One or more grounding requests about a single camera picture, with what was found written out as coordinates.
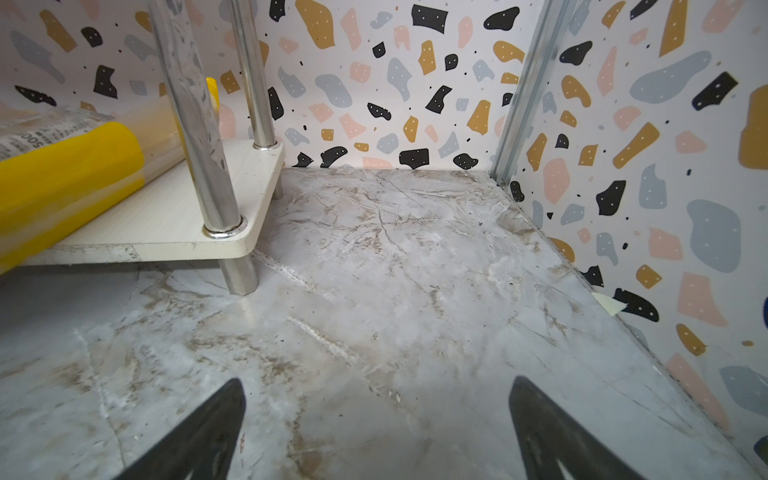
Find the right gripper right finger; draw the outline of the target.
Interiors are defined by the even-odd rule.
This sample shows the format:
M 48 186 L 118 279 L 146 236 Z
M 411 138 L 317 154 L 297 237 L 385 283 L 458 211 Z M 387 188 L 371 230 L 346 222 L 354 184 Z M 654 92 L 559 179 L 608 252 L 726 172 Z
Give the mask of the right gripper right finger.
M 641 477 L 527 377 L 514 379 L 508 404 L 527 478 Z

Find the yellow spaghetti bag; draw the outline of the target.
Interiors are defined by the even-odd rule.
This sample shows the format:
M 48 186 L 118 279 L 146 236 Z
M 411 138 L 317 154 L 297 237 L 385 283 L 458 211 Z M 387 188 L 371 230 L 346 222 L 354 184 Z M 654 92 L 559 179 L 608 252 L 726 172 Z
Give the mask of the yellow spaghetti bag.
M 1 270 L 55 245 L 185 157 L 168 97 L 1 160 Z

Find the clear blue-end spaghetti bag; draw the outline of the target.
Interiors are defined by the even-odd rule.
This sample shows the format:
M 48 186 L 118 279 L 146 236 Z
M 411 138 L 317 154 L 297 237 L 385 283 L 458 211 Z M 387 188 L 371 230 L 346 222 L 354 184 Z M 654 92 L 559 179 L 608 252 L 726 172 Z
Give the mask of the clear blue-end spaghetti bag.
M 1 160 L 83 135 L 112 120 L 110 115 L 68 107 L 2 114 Z

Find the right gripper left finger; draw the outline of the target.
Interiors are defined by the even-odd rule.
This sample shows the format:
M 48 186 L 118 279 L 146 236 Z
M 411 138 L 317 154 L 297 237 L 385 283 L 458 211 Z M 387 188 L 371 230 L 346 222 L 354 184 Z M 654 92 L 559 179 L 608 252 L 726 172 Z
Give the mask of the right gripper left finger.
M 245 412 L 243 384 L 232 378 L 117 477 L 225 479 Z

